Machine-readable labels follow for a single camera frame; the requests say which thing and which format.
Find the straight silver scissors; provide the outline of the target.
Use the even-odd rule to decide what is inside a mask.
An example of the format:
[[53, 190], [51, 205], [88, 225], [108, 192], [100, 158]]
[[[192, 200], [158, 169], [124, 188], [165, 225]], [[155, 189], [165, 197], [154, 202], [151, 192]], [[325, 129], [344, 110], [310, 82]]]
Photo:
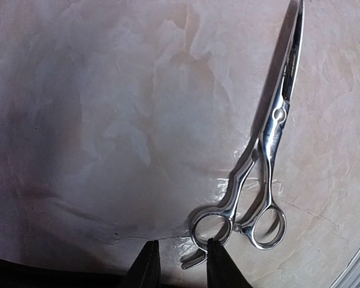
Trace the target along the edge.
[[[295, 88], [301, 57], [304, 31], [305, 5], [303, 1], [291, 1], [285, 16], [287, 35], [281, 35], [282, 54], [277, 57], [279, 64], [274, 81], [263, 90], [263, 101], [259, 103], [253, 121], [250, 141], [230, 172], [226, 192], [220, 203], [199, 208], [189, 221], [189, 233], [196, 252], [182, 261], [183, 270], [191, 269], [207, 260], [207, 240], [197, 234], [198, 225], [206, 218], [217, 217], [224, 225], [214, 236], [221, 245], [225, 245], [233, 232], [246, 236], [258, 250], [267, 251], [275, 248], [284, 239], [287, 221], [283, 210], [275, 203], [272, 195], [272, 182], [275, 159], [281, 142], [290, 110], [291, 97]], [[244, 183], [258, 169], [262, 196], [251, 215], [237, 221], [236, 215], [239, 198], [244, 190]], [[267, 211], [275, 211], [278, 219], [278, 232], [267, 242], [256, 239], [255, 231], [260, 218]]]

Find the black zip tool case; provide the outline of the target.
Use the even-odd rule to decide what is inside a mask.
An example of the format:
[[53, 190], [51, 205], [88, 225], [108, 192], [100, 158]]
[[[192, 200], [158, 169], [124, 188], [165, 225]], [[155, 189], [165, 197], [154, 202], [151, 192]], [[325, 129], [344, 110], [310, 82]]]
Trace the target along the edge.
[[36, 268], [0, 259], [0, 287], [118, 287], [120, 275]]

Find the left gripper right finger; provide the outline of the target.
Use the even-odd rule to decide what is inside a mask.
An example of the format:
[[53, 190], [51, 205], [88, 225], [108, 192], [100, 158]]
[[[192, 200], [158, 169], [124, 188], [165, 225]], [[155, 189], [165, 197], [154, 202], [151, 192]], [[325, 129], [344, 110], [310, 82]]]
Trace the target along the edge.
[[207, 242], [208, 288], [253, 288], [218, 240]]

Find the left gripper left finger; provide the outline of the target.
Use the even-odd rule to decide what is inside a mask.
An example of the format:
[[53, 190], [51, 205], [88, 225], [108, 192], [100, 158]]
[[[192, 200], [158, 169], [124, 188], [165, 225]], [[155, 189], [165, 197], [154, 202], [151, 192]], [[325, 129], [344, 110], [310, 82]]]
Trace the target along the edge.
[[157, 240], [141, 249], [118, 288], [155, 288], [160, 286], [160, 252]]

